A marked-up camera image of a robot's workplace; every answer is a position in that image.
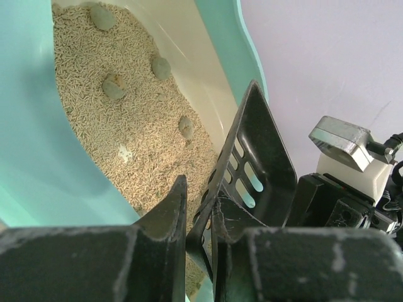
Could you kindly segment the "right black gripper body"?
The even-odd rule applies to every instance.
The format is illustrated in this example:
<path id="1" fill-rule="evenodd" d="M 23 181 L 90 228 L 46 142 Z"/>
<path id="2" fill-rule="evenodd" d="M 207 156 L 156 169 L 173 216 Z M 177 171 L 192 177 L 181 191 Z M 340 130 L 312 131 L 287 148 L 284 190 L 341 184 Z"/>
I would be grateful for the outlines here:
<path id="1" fill-rule="evenodd" d="M 387 180 L 375 204 L 363 193 L 318 173 L 298 180 L 287 227 L 374 228 L 402 246 L 402 184 Z"/>

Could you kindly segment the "black litter scoop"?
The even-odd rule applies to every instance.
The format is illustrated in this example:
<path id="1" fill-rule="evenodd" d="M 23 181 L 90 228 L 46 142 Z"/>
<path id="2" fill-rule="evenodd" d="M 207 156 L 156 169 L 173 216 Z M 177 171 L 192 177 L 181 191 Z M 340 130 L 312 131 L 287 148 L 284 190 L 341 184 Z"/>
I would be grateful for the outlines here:
<path id="1" fill-rule="evenodd" d="M 186 251 L 195 264 L 213 277 L 216 265 L 207 251 L 219 229 L 216 214 L 240 226 L 255 220 L 282 227 L 288 218 L 297 176 L 274 118 L 257 81 L 251 81 L 238 107 L 201 204 L 186 237 Z"/>

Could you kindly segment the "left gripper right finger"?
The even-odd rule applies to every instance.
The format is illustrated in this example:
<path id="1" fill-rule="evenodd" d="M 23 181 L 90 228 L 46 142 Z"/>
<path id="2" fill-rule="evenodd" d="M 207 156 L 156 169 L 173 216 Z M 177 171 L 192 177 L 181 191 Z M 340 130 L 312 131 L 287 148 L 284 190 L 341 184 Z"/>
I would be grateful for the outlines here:
<path id="1" fill-rule="evenodd" d="M 215 301 L 401 301 L 402 252 L 377 230 L 268 227 L 219 197 Z"/>

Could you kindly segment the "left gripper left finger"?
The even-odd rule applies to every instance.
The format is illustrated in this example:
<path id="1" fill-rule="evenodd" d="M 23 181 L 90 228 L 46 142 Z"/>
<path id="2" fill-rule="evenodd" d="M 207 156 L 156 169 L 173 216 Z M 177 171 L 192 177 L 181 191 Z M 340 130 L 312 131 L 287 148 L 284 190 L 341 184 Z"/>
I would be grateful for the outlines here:
<path id="1" fill-rule="evenodd" d="M 127 226 L 1 232 L 2 301 L 184 301 L 185 176 Z"/>

